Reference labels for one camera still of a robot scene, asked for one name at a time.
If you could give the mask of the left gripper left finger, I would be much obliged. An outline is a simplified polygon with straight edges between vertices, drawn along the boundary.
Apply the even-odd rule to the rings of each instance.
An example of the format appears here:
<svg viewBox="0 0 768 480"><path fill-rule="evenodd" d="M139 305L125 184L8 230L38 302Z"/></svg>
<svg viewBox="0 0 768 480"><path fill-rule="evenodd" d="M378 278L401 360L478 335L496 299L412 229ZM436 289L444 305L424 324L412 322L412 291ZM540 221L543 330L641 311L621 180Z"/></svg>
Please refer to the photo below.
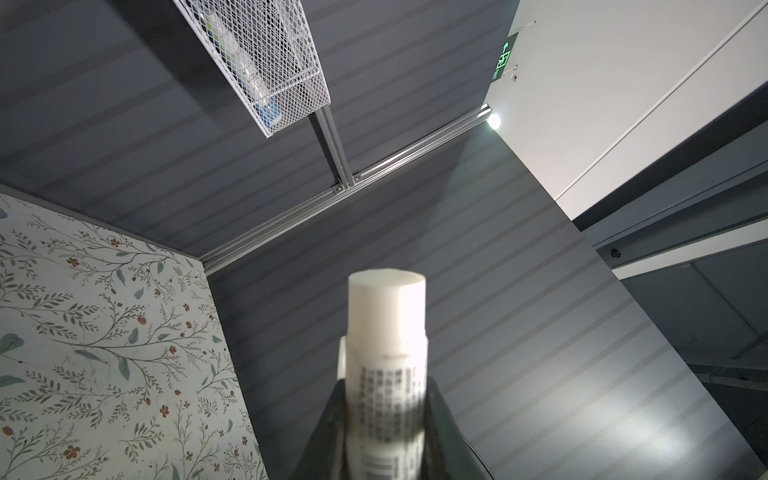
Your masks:
<svg viewBox="0 0 768 480"><path fill-rule="evenodd" d="M338 380L294 469L293 480L345 480L345 381Z"/></svg>

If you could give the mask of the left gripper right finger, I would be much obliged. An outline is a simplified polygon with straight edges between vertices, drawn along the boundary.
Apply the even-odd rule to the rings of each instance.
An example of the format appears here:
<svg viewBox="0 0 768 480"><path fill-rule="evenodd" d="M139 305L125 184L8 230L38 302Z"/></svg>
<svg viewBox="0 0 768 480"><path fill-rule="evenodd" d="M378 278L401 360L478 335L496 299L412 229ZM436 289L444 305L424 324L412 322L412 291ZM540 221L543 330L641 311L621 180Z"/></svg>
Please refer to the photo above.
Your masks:
<svg viewBox="0 0 768 480"><path fill-rule="evenodd" d="M425 479L493 479L477 451L461 433L432 377L427 378L424 428Z"/></svg>

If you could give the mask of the white glue stick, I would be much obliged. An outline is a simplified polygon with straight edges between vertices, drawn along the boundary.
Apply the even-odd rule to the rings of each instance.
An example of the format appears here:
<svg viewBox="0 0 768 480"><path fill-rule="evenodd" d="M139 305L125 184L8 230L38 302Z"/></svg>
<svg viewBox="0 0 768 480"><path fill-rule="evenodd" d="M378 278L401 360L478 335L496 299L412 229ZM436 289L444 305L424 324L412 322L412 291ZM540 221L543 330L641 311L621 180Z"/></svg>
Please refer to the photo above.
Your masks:
<svg viewBox="0 0 768 480"><path fill-rule="evenodd" d="M345 456L352 479L417 479L425 448L426 279L399 269L348 278Z"/></svg>

